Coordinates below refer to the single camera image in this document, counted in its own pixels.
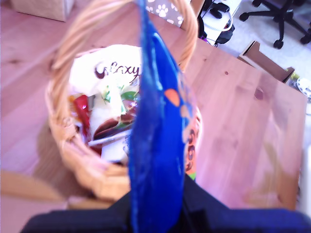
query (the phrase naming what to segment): white cable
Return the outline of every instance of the white cable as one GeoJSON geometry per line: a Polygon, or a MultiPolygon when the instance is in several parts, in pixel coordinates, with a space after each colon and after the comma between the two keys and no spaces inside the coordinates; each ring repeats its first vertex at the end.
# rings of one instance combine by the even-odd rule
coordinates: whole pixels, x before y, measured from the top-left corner
{"type": "Polygon", "coordinates": [[[227,32],[227,31],[229,31],[229,30],[231,29],[232,25],[233,25],[233,16],[232,16],[232,14],[230,13],[230,11],[228,11],[228,13],[229,13],[229,16],[230,16],[230,25],[229,25],[228,28],[223,28],[223,29],[214,28],[214,27],[212,27],[212,26],[207,25],[207,24],[203,21],[204,26],[207,26],[208,28],[211,28],[211,29],[213,29],[213,30],[215,30],[215,31],[219,31],[219,32],[227,32]]]}

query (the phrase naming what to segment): wooden table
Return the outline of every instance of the wooden table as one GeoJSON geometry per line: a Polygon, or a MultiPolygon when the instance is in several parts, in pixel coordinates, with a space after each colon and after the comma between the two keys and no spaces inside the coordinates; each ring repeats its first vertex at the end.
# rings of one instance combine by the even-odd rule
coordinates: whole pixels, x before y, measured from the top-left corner
{"type": "MultiPolygon", "coordinates": [[[[44,91],[67,23],[1,6],[1,169],[33,175],[65,197],[88,195],[61,163],[47,126],[44,91]]],[[[175,58],[185,32],[150,15],[175,58]]],[[[138,9],[128,4],[96,30],[83,50],[139,45],[138,9]]],[[[204,121],[197,181],[231,208],[293,209],[306,98],[202,40],[186,72],[204,121]]]]}

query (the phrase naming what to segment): blue bag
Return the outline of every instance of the blue bag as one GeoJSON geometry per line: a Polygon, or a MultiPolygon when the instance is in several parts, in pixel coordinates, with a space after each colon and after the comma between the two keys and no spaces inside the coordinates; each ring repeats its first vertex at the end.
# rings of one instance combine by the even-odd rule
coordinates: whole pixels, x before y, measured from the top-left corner
{"type": "Polygon", "coordinates": [[[131,221],[135,233],[162,233],[178,220],[184,154],[193,116],[178,65],[140,1],[142,77],[130,137],[131,221]]]}

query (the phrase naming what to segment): office chair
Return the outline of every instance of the office chair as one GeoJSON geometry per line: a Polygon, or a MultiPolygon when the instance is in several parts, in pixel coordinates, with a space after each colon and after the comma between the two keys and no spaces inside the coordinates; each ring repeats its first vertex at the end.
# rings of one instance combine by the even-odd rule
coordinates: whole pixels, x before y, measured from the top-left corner
{"type": "Polygon", "coordinates": [[[287,22],[288,24],[292,25],[294,28],[302,32],[305,36],[300,39],[300,42],[302,44],[307,44],[311,42],[311,29],[308,29],[307,31],[300,26],[294,19],[294,12],[292,9],[290,9],[290,6],[292,5],[294,0],[286,0],[282,8],[277,8],[273,4],[265,1],[265,0],[254,0],[253,5],[255,7],[259,7],[259,5],[262,3],[266,7],[268,7],[269,11],[257,11],[257,12],[245,12],[240,15],[241,21],[246,21],[250,16],[268,16],[273,17],[274,22],[277,22],[279,24],[279,32],[280,32],[280,39],[276,40],[273,44],[273,47],[276,49],[281,49],[283,47],[283,38],[284,38],[284,22],[287,22]]]}

